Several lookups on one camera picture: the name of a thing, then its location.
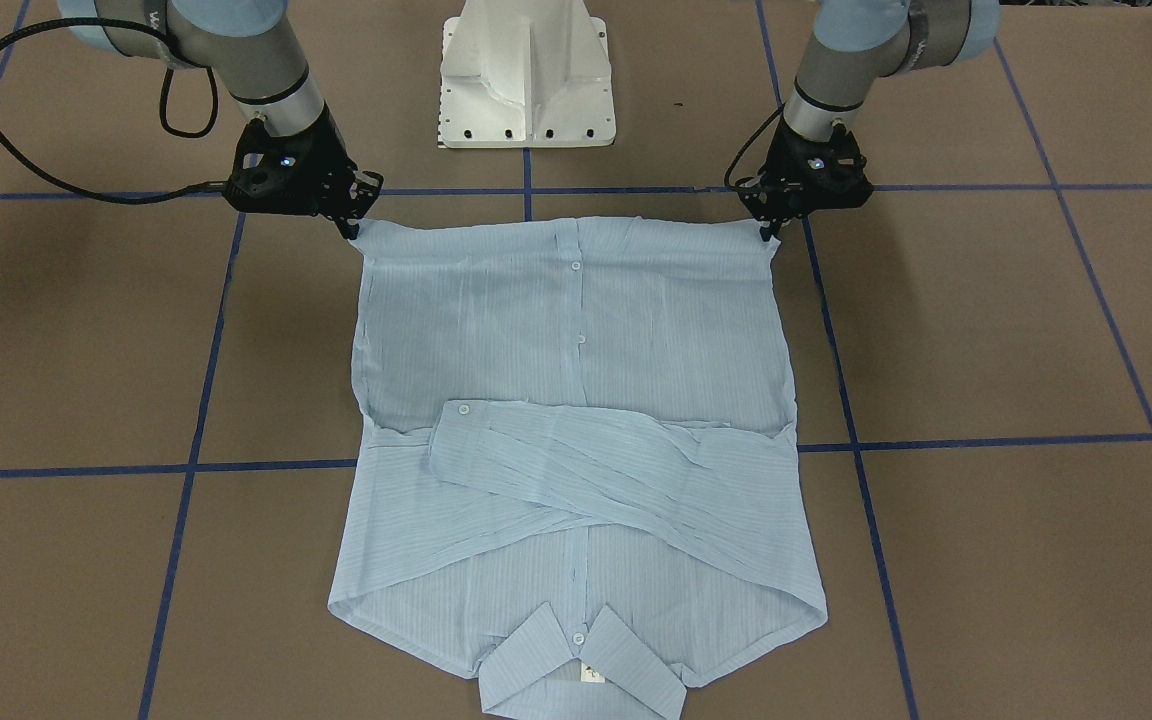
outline brown floor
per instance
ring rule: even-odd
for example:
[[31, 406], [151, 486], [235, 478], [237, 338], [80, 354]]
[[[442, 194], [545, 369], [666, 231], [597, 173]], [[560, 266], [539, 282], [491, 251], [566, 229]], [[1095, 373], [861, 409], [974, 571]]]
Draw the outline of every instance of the brown floor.
[[[704, 188], [773, 108], [760, 10], [789, 88], [812, 6], [588, 3], [620, 137], [530, 165], [434, 147], [460, 0], [293, 3], [353, 154], [410, 191], [374, 217], [741, 218]], [[831, 620], [685, 720], [1152, 717], [1152, 9], [1007, 9], [1000, 47], [879, 82], [858, 135], [881, 191], [786, 234]], [[166, 138], [159, 73], [32, 38], [0, 123], [103, 190], [218, 177], [237, 112]], [[179, 85], [196, 122], [204, 88]], [[475, 684], [326, 611], [361, 257], [321, 220], [53, 192], [0, 149], [0, 717], [479, 717]]]

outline shirt label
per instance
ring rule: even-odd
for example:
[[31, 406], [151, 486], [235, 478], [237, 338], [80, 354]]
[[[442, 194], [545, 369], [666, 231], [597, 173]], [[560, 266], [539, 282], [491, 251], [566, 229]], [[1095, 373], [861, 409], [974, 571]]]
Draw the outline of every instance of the shirt label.
[[584, 662], [581, 662], [581, 665], [579, 665], [579, 682], [582, 682], [582, 683], [605, 683], [605, 682], [607, 682], [607, 679], [605, 679], [604, 675], [601, 673], [599, 673], [599, 670], [594, 670], [593, 667], [590, 667], [589, 665], [584, 665]]

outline striped shirt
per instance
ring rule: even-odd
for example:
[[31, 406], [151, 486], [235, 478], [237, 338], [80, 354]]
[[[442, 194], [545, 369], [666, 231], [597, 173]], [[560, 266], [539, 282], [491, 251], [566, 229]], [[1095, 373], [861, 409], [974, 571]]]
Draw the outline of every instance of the striped shirt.
[[334, 615], [520, 720], [676, 720], [826, 621], [753, 222], [364, 222]]

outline shirt placket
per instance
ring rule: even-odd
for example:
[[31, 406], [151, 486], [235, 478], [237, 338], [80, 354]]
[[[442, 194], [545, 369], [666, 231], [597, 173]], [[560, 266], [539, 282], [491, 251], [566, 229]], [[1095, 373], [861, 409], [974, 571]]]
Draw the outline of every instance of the shirt placket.
[[[589, 400], [585, 395], [585, 372], [581, 363], [581, 353], [588, 342], [585, 338], [584, 293], [585, 266], [584, 255], [579, 247], [579, 223], [575, 219], [563, 219], [556, 222], [558, 255], [562, 268], [562, 306], [559, 309], [562, 332], [562, 382], [563, 395], [568, 404], [585, 407]], [[579, 653], [585, 635], [589, 632], [586, 615], [586, 597], [589, 589], [589, 528], [567, 530], [567, 547], [564, 551], [567, 574], [570, 579], [563, 598], [559, 620], [567, 634], [573, 655]]]

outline folded sleeve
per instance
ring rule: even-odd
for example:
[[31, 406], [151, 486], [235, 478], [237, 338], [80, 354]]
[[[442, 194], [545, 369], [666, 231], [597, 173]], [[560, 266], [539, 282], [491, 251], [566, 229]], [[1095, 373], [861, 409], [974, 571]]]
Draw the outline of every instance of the folded sleeve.
[[793, 425], [767, 437], [604, 407], [453, 400], [430, 468], [442, 482], [643, 530], [748, 582], [819, 588]]

